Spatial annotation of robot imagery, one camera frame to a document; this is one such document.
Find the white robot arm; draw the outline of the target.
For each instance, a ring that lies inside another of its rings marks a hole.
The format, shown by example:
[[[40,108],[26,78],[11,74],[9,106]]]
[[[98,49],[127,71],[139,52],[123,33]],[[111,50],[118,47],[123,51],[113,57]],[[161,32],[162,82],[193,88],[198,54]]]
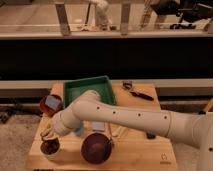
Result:
[[[185,143],[202,152],[213,150],[213,115],[190,115],[169,110],[120,107],[103,103],[88,90],[57,112],[41,133],[45,140],[65,136],[83,121],[108,122]]]

